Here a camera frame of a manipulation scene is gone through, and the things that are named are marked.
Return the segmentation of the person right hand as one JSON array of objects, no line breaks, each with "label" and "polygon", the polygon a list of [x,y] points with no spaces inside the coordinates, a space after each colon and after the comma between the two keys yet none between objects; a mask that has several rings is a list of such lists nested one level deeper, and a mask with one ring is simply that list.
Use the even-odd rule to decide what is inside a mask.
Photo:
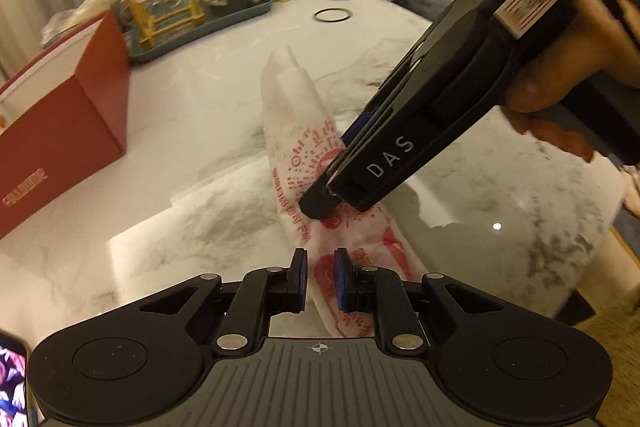
[{"label": "person right hand", "polygon": [[582,160],[593,160],[594,150],[581,134],[534,116],[564,98],[596,72],[639,86],[639,50],[622,24],[601,0],[574,0],[577,15],[547,49],[518,73],[506,90],[501,112],[518,134],[529,133]]}]

